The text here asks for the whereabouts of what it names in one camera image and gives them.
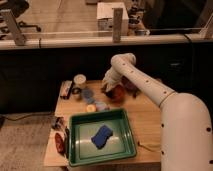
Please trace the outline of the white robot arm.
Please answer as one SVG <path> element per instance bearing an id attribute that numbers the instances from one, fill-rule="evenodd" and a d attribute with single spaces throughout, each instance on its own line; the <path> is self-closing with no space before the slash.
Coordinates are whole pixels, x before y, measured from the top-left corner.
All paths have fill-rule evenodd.
<path id="1" fill-rule="evenodd" d="M 213 127 L 206 104 L 178 93 L 135 67 L 132 53 L 111 58 L 102 85 L 112 90 L 123 76 L 161 110 L 161 171 L 213 171 Z"/>

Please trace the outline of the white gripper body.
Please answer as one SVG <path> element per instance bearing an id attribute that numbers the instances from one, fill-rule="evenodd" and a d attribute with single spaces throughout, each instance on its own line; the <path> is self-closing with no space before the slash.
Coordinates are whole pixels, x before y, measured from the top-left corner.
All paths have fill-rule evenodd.
<path id="1" fill-rule="evenodd" d="M 102 91 L 109 92 L 120 82 L 120 74 L 113 68 L 110 68 L 102 80 Z"/>

